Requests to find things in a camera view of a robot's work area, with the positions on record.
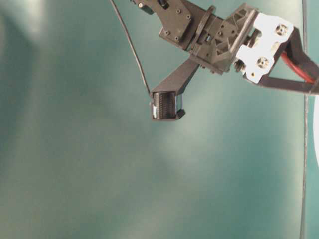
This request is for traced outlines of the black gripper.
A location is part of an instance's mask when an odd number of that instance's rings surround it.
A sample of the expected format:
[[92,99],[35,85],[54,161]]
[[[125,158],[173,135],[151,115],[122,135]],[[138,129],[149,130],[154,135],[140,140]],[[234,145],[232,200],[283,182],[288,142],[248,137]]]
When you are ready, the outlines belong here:
[[151,91],[151,119],[179,120],[185,115],[183,93],[199,65],[213,73],[230,70],[239,48],[245,42],[259,11],[239,6],[222,19],[216,8],[204,10],[188,0],[134,0],[140,10],[156,14],[162,23],[159,36],[187,51],[184,61]]

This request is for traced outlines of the black white robot arm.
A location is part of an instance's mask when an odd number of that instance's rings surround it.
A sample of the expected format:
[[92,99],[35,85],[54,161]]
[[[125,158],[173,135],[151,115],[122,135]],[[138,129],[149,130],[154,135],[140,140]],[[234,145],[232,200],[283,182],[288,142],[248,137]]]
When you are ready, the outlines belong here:
[[137,0],[156,14],[160,37],[190,54],[150,92],[153,120],[184,116],[182,94],[199,67],[223,74],[235,66],[258,86],[316,95],[319,68],[303,51],[299,30],[290,22],[242,4],[229,17],[204,10],[187,0]]

